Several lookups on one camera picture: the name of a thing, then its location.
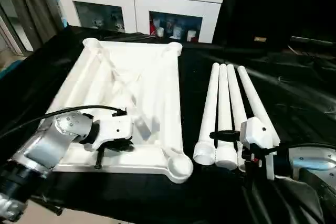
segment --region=white cabinet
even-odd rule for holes
[[[60,0],[74,26],[211,43],[223,0]]]

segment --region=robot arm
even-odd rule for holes
[[[63,158],[74,139],[90,133],[89,115],[73,111],[47,118],[4,165],[0,174],[0,218],[17,221],[27,200]]]
[[[105,147],[118,151],[132,144],[132,120],[126,111],[109,107],[117,111],[110,119],[93,122],[93,116],[74,109],[62,114],[55,112],[55,116],[46,118],[36,133],[1,167],[0,220],[15,222],[20,218],[28,199],[61,161],[71,142],[89,145],[90,151],[100,153]]]

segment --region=cabinet glass door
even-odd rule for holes
[[[192,0],[135,0],[139,33],[211,43],[221,5]]]
[[[136,33],[134,0],[60,0],[69,25]]]
[[[81,26],[125,32],[120,6],[74,1]]]
[[[181,41],[198,42],[202,18],[150,11],[150,34]]]

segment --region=floor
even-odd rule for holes
[[[0,52],[0,71],[6,69],[16,60],[24,60],[26,57],[13,54],[10,48]]]
[[[125,221],[89,214],[87,212],[65,209],[61,216],[29,201],[25,213],[17,224],[129,224]]]

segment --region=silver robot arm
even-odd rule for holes
[[[92,119],[79,111],[47,118],[36,133],[2,167],[0,220],[17,221],[27,201],[60,162],[74,139],[84,140]]]

